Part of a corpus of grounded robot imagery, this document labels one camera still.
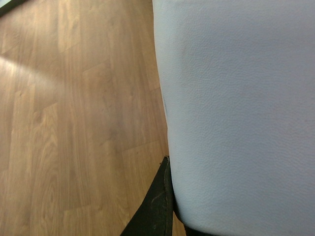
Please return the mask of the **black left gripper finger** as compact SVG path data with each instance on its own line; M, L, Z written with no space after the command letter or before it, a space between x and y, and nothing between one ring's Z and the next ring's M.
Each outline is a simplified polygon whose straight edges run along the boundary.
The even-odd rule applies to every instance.
M174 192L169 156L165 156L153 182L123 236L171 236Z

